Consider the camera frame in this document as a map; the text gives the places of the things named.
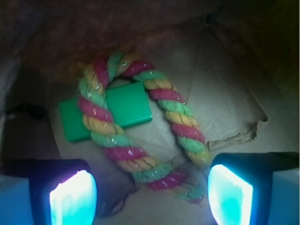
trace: green block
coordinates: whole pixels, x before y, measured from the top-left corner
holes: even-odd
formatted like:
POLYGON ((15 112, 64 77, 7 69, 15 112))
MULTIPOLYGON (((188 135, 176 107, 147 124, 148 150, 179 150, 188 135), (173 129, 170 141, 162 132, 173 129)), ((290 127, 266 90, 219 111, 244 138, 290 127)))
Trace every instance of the green block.
POLYGON ((69 142, 91 138, 90 131, 83 125, 83 113, 77 107, 78 99, 60 103, 60 114, 65 137, 69 142))
POLYGON ((142 82, 106 90, 106 102, 115 122, 122 128, 152 120, 147 94, 142 82))
MULTIPOLYGON (((77 98, 60 103, 61 119, 65 137, 69 142, 91 138, 83 125, 83 113, 77 107, 77 98)), ((152 120, 147 94, 142 82, 106 90, 106 102, 115 123, 123 128, 136 126, 152 120)))

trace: rope toy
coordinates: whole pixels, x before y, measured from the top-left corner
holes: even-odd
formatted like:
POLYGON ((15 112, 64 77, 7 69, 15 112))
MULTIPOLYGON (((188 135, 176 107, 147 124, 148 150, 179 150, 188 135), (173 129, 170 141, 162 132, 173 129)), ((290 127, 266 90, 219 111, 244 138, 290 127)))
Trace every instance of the rope toy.
POLYGON ((143 82, 150 96, 165 110, 165 118, 171 122, 186 155, 200 169, 210 166, 205 137, 198 130, 197 121, 182 95, 151 63, 132 54, 114 52, 109 57, 97 58, 84 70, 84 77, 79 82, 81 97, 78 107, 84 113, 83 123, 91 131, 92 140, 104 147, 107 157, 130 172, 136 182, 147 183, 153 190, 170 191, 179 198, 199 203, 205 192, 201 184, 195 184, 183 171, 174 170, 171 163, 161 163, 135 146, 124 135, 124 130, 114 123, 105 101, 105 88, 119 75, 143 82))

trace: floor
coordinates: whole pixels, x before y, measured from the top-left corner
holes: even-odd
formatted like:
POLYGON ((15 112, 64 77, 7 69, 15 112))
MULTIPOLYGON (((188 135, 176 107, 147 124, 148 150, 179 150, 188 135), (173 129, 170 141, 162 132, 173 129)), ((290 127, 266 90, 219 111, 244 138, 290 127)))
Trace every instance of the floor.
MULTIPOLYGON (((200 129, 207 137, 211 153, 268 152, 291 148, 278 118, 270 116, 251 86, 215 38, 211 28, 198 26, 195 30, 174 39, 168 45, 152 52, 147 60, 164 72, 187 99, 200 129), (237 134, 238 138, 230 139, 237 134)), ((112 86, 126 82, 116 81, 112 86)), ((162 161, 182 154, 163 112, 149 98, 153 121, 126 129, 126 134, 151 155, 162 161)), ((52 127, 62 158, 81 157, 97 168, 95 155, 102 156, 91 141, 80 143, 81 150, 64 140, 58 109, 52 114, 52 127)), ((203 174, 185 164, 203 184, 203 174)), ((123 210, 113 217, 95 218, 95 224, 214 224, 207 201, 189 204, 174 196, 155 193, 145 186, 131 194, 123 210)))
MULTIPOLYGON (((255 49, 242 42, 243 35, 233 32, 234 26, 240 26, 230 20, 233 16, 227 10, 211 26, 203 24, 201 17, 159 30, 159 35, 151 36, 156 41, 141 39, 139 51, 186 99, 213 156, 220 152, 299 151, 297 97, 282 91, 270 67, 266 69, 271 64, 255 57, 255 49)), ((110 87, 126 83, 116 80, 110 87)), ((215 224, 206 198, 195 205, 135 185, 92 141, 68 143, 58 104, 78 96, 77 86, 57 81, 44 87, 44 107, 49 111, 59 156, 83 158, 95 173, 102 202, 94 224, 215 224), (115 215, 100 217, 111 210, 115 215)), ((156 102, 148 101, 153 121, 126 129, 126 135, 161 161, 179 156, 179 166, 206 185, 203 173, 180 158, 182 148, 163 111, 156 102)))

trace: green rectangular object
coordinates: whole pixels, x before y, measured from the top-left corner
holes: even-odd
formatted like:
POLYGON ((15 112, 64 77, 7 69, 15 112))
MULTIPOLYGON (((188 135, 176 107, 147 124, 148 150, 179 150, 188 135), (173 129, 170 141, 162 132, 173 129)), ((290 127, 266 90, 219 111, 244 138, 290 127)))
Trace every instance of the green rectangular object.
MULTIPOLYGON (((142 82, 107 89, 106 102, 115 123, 122 128, 137 126, 152 120, 146 91, 142 82)), ((65 137, 69 142, 90 139, 90 131, 83 125, 83 113, 77 107, 78 98, 60 103, 65 137)))
POLYGON ((90 139, 90 131, 83 125, 83 113, 77 107, 78 98, 60 103, 60 114, 65 137, 69 142, 90 139))
POLYGON ((147 94, 142 82, 108 89, 105 99, 115 123, 122 128, 152 120, 147 94))

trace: multicolored rope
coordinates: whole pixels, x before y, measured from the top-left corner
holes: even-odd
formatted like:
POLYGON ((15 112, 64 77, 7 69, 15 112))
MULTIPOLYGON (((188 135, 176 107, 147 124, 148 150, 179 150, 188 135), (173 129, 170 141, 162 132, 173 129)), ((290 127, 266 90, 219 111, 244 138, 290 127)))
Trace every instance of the multicolored rope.
POLYGON ((84 78, 79 82, 78 107, 84 113, 83 123, 91 131, 92 139, 104 147, 108 158, 130 172, 136 182, 147 183, 154 190, 171 191, 193 203, 200 202, 205 192, 202 185, 190 181, 183 171, 173 170, 171 163, 161 163, 149 156, 114 123, 105 101, 105 88, 119 75, 143 82, 150 96, 165 110, 165 117, 172 123, 180 145, 198 168, 205 169, 211 163, 205 137, 198 130, 197 121, 182 95, 151 63, 132 54, 114 52, 108 58, 99 57, 84 71, 84 78))

